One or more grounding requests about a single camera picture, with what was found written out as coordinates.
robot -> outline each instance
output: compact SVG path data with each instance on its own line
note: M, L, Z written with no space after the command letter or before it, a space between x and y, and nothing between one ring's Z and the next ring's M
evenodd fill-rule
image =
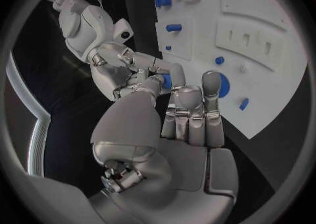
M124 45L133 36L126 20L113 23L102 6L85 0L50 1L60 13L66 46L90 65L98 89L115 101L91 138L95 160L105 168L104 189L90 199L96 211L109 223L223 222L236 201L238 175L231 152L221 149L219 73L203 74L203 91L187 85L181 65ZM167 93L161 126L154 108ZM220 171L209 171L210 159L230 167L222 176L225 186L211 182ZM216 213L187 211L187 200Z

humanoid robot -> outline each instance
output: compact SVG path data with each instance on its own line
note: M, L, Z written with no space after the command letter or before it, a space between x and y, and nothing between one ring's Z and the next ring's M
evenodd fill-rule
M221 149L219 73L203 74L202 93L187 85L181 65L124 45L133 36L126 20L113 23L85 0L50 1L68 49L90 64L96 86L116 101L91 139L105 168L104 189L91 199L96 211L109 223L223 222L236 201L238 175L231 152ZM166 93L161 127L154 108Z

white mounting plate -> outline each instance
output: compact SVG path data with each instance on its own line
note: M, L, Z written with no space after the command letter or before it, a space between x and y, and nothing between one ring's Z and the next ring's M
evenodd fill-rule
M171 6L156 12L164 60L182 64L188 84L201 86L207 70L223 73L230 91L220 99L221 113L247 138L269 125L298 88L307 55L282 0L172 0ZM168 33L161 26L184 19L192 20L190 35L184 35L192 38L192 48L166 51ZM168 45L180 46L177 40L168 40ZM216 65L219 56L225 62ZM245 98L249 105L242 111L239 106Z

